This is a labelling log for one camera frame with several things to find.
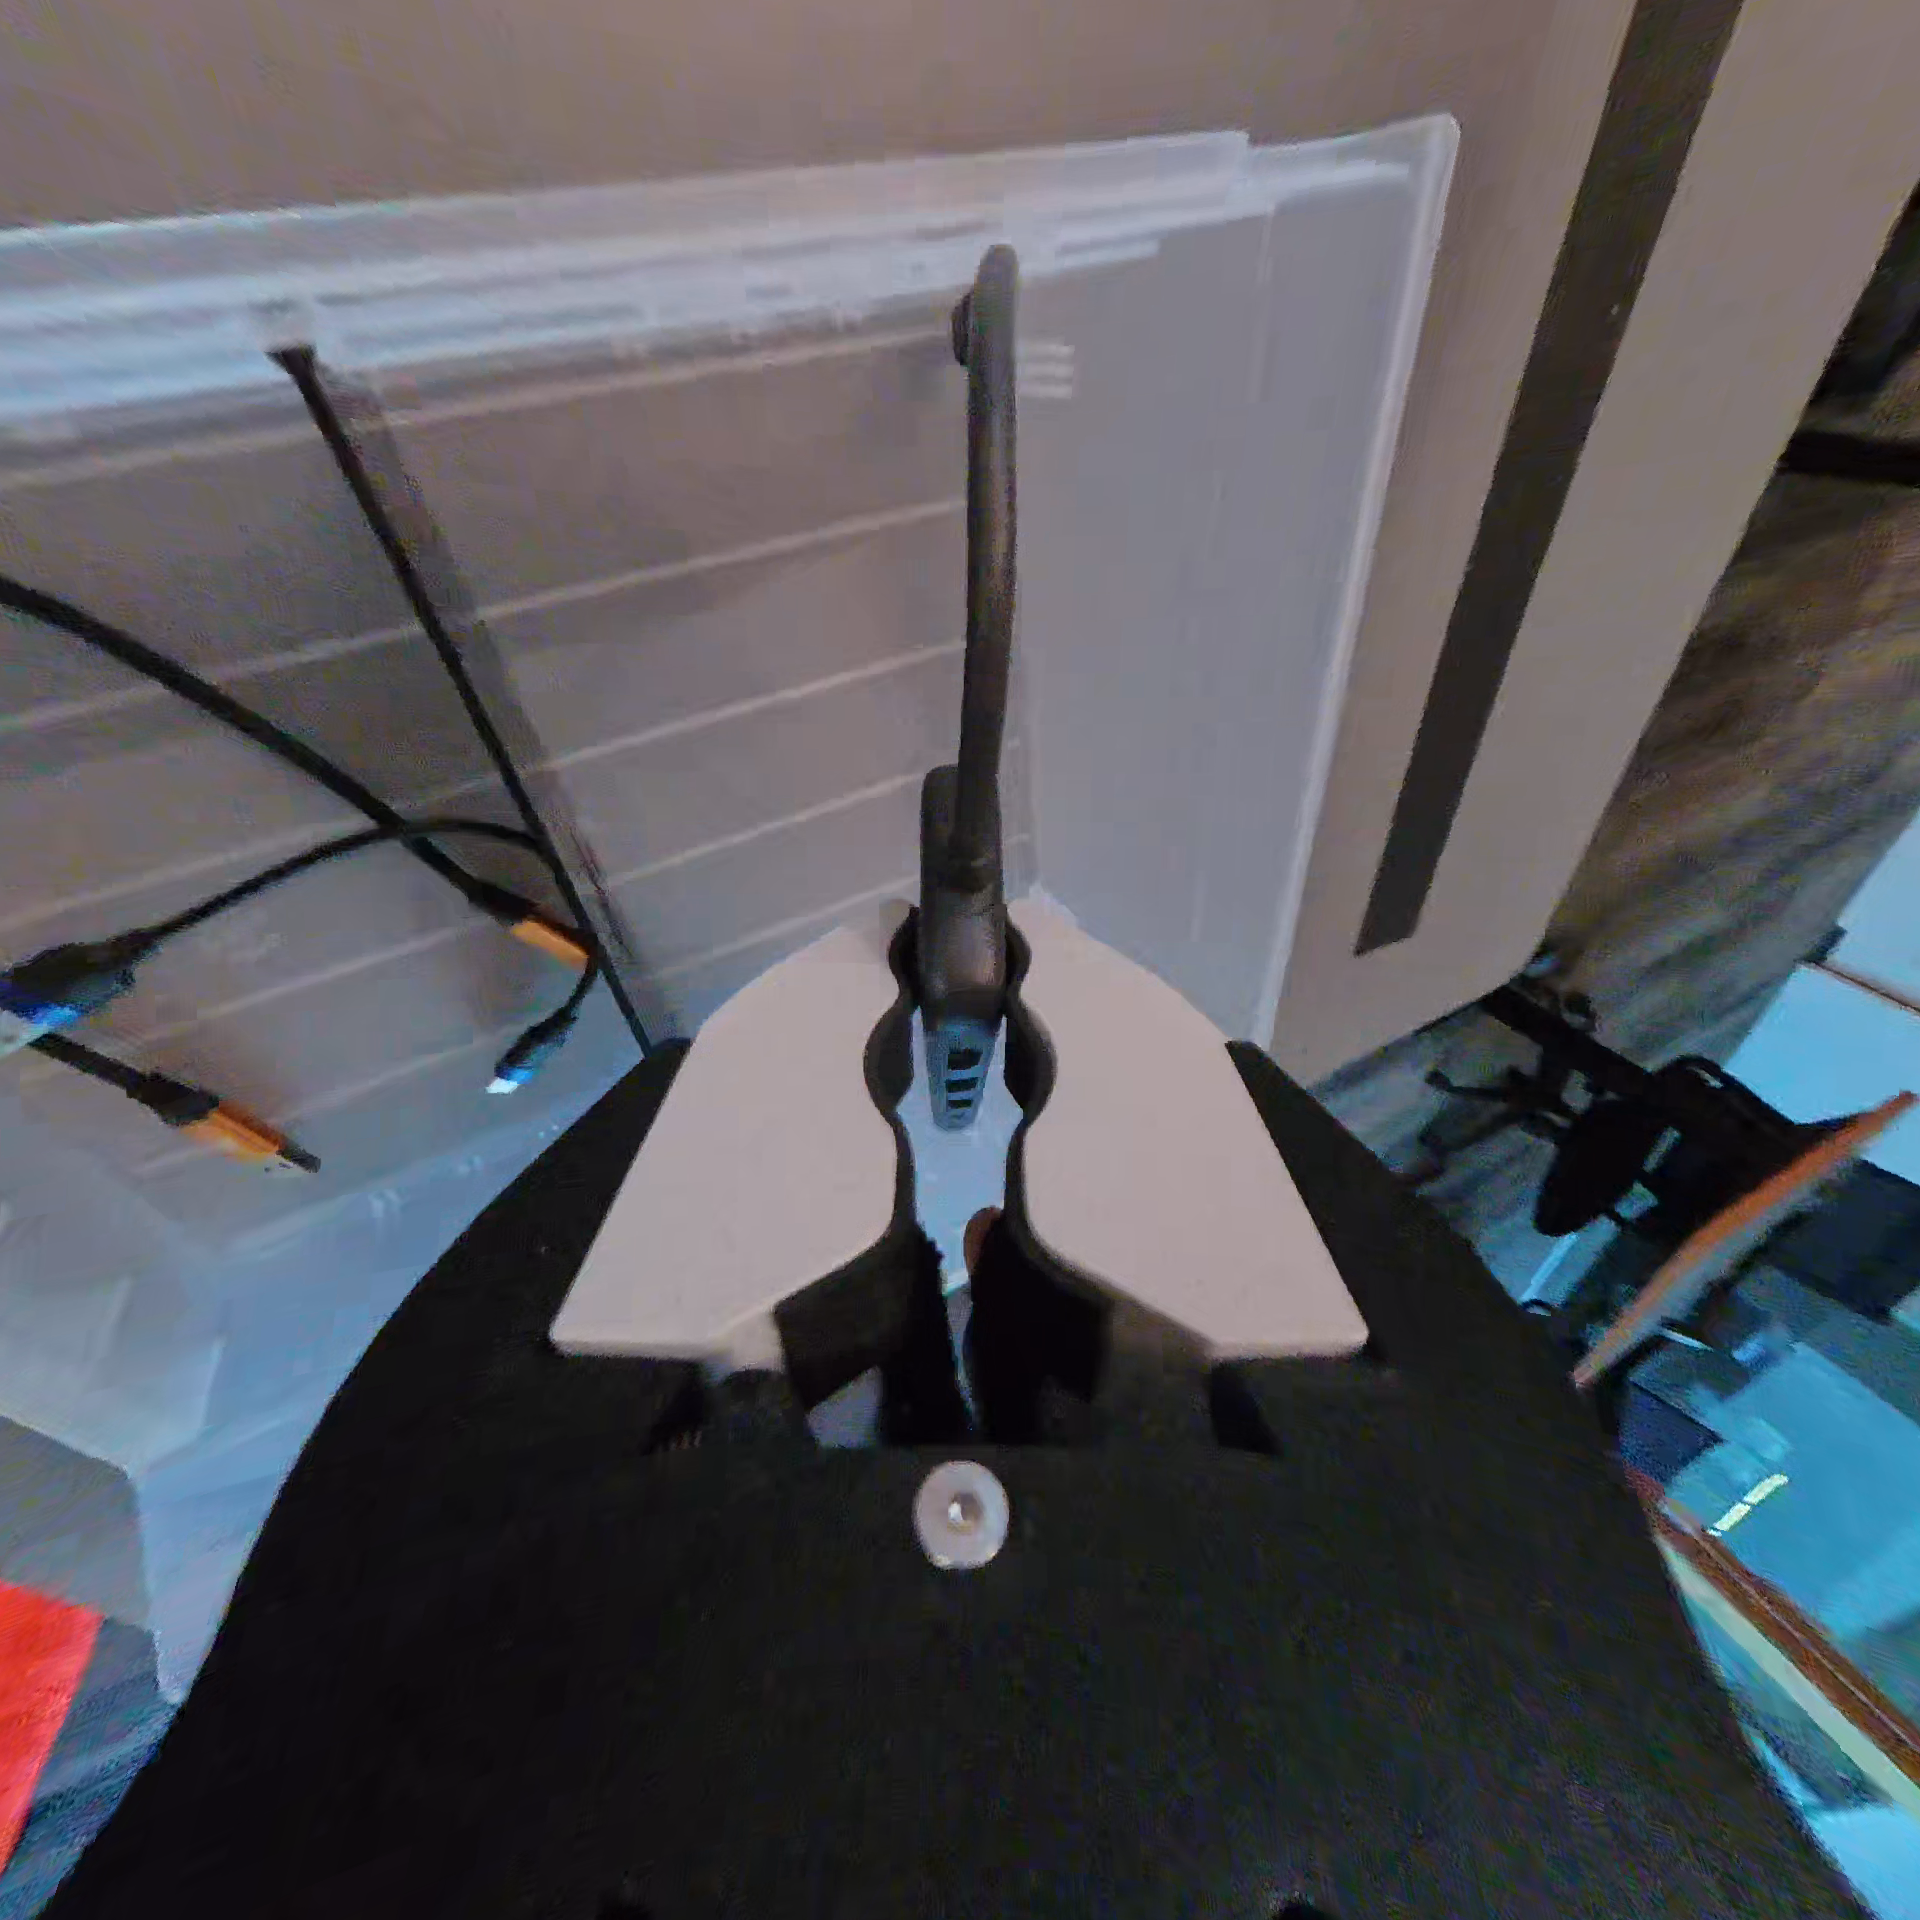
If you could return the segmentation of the brown wooden desk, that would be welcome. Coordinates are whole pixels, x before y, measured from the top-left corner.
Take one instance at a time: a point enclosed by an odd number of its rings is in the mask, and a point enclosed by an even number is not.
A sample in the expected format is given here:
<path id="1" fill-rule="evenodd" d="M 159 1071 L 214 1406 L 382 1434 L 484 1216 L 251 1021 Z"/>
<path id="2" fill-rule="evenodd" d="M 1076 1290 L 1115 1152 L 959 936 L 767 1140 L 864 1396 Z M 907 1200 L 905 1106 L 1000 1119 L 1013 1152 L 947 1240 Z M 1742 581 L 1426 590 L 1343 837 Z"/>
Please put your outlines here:
<path id="1" fill-rule="evenodd" d="M 1570 1384 L 1584 1394 L 1594 1393 L 1601 1379 L 1625 1367 L 1663 1328 L 1680 1322 L 1712 1284 L 1725 1278 L 1774 1228 L 1811 1204 L 1913 1110 L 1915 1093 L 1903 1090 L 1862 1114 L 1818 1127 L 1816 1138 L 1787 1163 L 1730 1200 L 1648 1274 L 1574 1365 Z"/>

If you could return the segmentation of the black office chair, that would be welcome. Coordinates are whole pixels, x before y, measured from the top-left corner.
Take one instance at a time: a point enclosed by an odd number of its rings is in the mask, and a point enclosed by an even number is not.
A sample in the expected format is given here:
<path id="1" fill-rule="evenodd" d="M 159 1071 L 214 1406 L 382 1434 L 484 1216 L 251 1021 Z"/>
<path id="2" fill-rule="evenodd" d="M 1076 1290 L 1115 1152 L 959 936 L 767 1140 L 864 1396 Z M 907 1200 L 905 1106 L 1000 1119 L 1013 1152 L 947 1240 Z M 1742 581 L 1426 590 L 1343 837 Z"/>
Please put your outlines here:
<path id="1" fill-rule="evenodd" d="M 1727 1066 L 1685 1054 L 1658 1066 L 1601 1041 L 1592 1001 L 1535 972 L 1476 999 L 1476 1014 L 1532 1045 L 1525 1064 L 1457 1082 L 1428 1068 L 1445 1108 L 1420 1129 L 1417 1176 L 1428 1184 L 1494 1140 L 1550 1148 L 1531 1223 L 1565 1238 L 1626 1204 L 1651 1204 L 1651 1225 L 1679 1245 L 1721 1209 L 1790 1169 L 1854 1119 L 1795 1120 Z"/>

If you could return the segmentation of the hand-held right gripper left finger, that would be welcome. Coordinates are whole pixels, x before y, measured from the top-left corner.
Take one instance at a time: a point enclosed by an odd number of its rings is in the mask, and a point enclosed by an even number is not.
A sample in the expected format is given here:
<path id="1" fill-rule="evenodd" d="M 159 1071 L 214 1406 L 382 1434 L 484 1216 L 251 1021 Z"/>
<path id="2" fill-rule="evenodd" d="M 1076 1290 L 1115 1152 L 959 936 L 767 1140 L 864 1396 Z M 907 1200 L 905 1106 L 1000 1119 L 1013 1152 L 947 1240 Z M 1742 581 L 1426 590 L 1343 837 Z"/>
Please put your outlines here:
<path id="1" fill-rule="evenodd" d="M 706 1427 L 804 1427 L 876 1379 L 876 1427 L 964 1427 L 900 1108 L 916 910 L 876 903 L 713 1010 L 550 1322 L 569 1359 L 676 1363 Z"/>

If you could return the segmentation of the red object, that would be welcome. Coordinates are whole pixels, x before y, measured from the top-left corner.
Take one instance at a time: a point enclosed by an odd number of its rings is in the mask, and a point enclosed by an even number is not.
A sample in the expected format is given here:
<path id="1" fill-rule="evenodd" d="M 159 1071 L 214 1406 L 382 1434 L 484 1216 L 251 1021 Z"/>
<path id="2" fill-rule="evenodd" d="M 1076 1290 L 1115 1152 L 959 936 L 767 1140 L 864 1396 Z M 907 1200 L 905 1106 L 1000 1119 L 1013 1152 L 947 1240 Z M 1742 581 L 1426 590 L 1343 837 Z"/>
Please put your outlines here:
<path id="1" fill-rule="evenodd" d="M 2 1583 L 2 1864 L 29 1826 L 103 1619 L 79 1602 Z"/>

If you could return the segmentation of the clear plastic box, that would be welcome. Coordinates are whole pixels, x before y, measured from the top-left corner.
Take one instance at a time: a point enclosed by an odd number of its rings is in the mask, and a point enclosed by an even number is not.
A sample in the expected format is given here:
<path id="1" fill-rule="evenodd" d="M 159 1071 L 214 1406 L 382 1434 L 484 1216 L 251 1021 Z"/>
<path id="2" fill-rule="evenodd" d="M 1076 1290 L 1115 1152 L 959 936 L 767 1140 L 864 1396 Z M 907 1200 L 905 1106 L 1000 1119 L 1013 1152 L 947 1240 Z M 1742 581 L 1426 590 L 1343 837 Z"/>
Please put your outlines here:
<path id="1" fill-rule="evenodd" d="M 369 387 L 633 949 L 659 1041 L 917 885 L 963 707 L 966 375 L 1021 257 L 1008 879 L 1266 1038 L 1459 145 L 1448 115 L 950 161 L 5 229 L 5 579 L 411 821 L 520 827 L 301 395 Z M 363 819 L 5 610 L 5 968 Z M 79 1041 L 324 1160 L 275 1173 L 5 1061 L 9 1578 L 189 1686 L 325 1396 L 634 1061 L 607 985 L 397 849 L 151 949 Z"/>

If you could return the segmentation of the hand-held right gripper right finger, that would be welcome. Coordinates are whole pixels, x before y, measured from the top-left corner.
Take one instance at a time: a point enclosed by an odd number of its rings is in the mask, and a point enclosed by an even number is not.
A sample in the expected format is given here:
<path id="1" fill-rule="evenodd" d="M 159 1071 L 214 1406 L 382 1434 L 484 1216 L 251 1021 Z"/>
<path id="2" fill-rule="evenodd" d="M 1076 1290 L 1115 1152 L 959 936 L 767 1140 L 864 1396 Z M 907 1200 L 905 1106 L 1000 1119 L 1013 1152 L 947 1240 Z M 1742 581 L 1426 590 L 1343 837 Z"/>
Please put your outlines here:
<path id="1" fill-rule="evenodd" d="M 1368 1322 L 1223 1031 L 1045 901 L 1013 908 L 1010 960 L 1021 1119 L 974 1278 L 982 1424 L 1180 1427 L 1225 1368 L 1364 1355 Z"/>

